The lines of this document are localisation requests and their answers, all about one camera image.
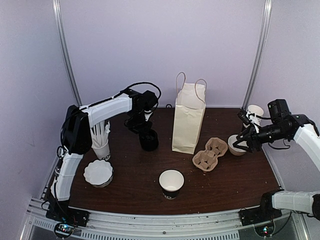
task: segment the robotic arm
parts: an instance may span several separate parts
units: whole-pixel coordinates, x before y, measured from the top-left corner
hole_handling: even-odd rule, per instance
[[[320,137],[316,124],[303,114],[291,114],[284,99],[270,102],[268,110],[270,118],[256,115],[249,118],[244,110],[238,113],[239,118],[249,127],[237,136],[233,146],[252,153],[254,149],[261,151],[264,143],[273,143],[281,139],[289,142],[294,140],[306,151],[320,171]],[[252,119],[255,118],[269,119],[272,124],[261,127],[253,123]],[[247,146],[239,145],[241,142],[246,142]],[[240,211],[242,224],[274,218],[279,214],[275,210],[282,209],[307,213],[320,221],[320,191],[267,192],[262,196],[258,209]]]
[[[158,138],[152,134],[152,122],[149,118],[153,114],[154,108],[158,106],[159,96],[147,90],[139,93],[130,87],[122,90],[117,95],[105,100],[77,107],[72,105],[68,108],[65,121],[60,132],[61,146],[58,148],[59,163],[55,168],[55,177],[50,188],[48,197],[50,202],[47,211],[47,218],[57,221],[67,221],[71,218],[78,226],[85,226],[88,213],[68,208],[70,189],[76,174],[78,165],[92,147],[90,128],[94,125],[112,118],[121,113],[128,113],[124,125],[135,134],[139,134],[139,139],[151,141],[148,151],[158,147]]]

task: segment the paper bag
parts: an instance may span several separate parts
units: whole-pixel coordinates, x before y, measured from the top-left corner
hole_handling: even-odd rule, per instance
[[[180,74],[184,75],[184,80],[181,90],[178,91]],[[177,98],[174,110],[172,151],[194,154],[206,110],[207,82],[199,79],[195,83],[186,83],[184,72],[180,72],[175,81]],[[199,81],[204,81],[205,85],[199,84]]]

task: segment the white wall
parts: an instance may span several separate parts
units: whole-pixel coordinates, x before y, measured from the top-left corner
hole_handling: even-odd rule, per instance
[[[0,233],[16,240],[74,104],[51,0],[0,2]]]
[[[268,38],[251,104],[258,104],[268,112],[269,102],[286,99],[293,114],[305,114],[320,127],[319,23],[317,0],[273,1]],[[289,150],[265,149],[276,163],[286,190],[320,190],[320,172],[294,142]],[[310,218],[307,222],[312,239],[319,239],[320,222]]]
[[[257,50],[264,0],[63,0],[61,12],[84,104],[134,82],[174,104],[176,75],[208,81],[210,107],[240,107]]]

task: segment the dark brown tabletop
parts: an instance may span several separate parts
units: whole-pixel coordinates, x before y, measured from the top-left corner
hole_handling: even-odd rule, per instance
[[[110,163],[114,176],[110,185],[95,188],[85,181],[85,167],[97,159],[91,149],[81,160],[74,177],[69,206],[136,215],[176,215],[211,213],[260,204],[263,193],[279,188],[263,152],[233,156],[229,151],[218,159],[216,168],[204,174],[192,163],[191,154],[172,151],[174,108],[159,108],[152,117],[159,147],[141,149],[139,138],[124,127],[126,114],[110,120]],[[195,153],[205,149],[211,137],[225,142],[241,131],[236,108],[207,108]],[[160,174],[176,169],[184,176],[184,186],[176,199],[164,198]]]

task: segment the black paper cup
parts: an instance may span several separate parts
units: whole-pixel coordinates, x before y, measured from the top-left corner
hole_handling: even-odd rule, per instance
[[[139,141],[142,149],[148,152],[156,150],[159,146],[158,134],[153,129],[150,129],[148,132],[140,133]]]
[[[159,183],[162,188],[163,196],[166,199],[175,199],[179,190],[184,185],[185,178],[181,172],[177,170],[166,170],[161,173]]]

